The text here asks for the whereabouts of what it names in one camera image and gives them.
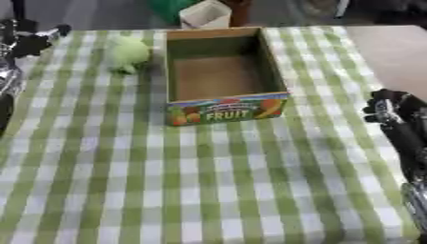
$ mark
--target cardboard box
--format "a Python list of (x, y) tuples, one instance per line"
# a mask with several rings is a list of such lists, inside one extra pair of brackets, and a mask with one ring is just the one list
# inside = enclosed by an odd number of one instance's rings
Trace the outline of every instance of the cardboard box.
[(167, 33), (173, 126), (280, 116), (288, 91), (260, 28)]

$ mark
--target white container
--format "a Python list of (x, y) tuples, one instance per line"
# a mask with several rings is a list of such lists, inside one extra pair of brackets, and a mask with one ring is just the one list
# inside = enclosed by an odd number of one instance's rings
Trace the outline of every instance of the white container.
[(228, 28), (232, 10), (217, 0), (206, 0), (179, 12), (182, 29)]

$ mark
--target table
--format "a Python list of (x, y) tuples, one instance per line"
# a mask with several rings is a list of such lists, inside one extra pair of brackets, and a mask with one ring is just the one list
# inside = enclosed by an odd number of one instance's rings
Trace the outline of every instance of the table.
[(380, 87), (345, 29), (268, 29), (283, 117), (164, 126), (162, 31), (137, 76), (107, 72), (117, 31), (75, 32), (22, 64), (0, 142), (0, 243), (402, 243), (394, 149), (361, 119)]
[(385, 87), (427, 100), (427, 32), (416, 26), (348, 27), (362, 56)]

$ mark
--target floor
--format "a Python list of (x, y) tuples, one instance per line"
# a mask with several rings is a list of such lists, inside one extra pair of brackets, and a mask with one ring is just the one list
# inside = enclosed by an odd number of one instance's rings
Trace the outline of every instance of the floor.
[[(12, 16), (9, 1), (0, 0), (0, 18)], [(148, 2), (149, 0), (27, 0), (27, 15), (29, 19), (39, 21), (42, 29), (59, 23), (72, 25), (75, 30), (173, 27), (151, 12)], [(355, 7), (351, 7), (344, 18), (334, 19), (336, 2), (337, 0), (254, 0), (250, 25), (286, 27), (363, 25), (372, 22), (369, 16)]]

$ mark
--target box label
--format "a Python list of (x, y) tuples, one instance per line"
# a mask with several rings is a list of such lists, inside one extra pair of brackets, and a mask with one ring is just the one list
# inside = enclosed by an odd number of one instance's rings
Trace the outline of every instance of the box label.
[(287, 93), (174, 103), (168, 107), (169, 124), (232, 122), (279, 116)]

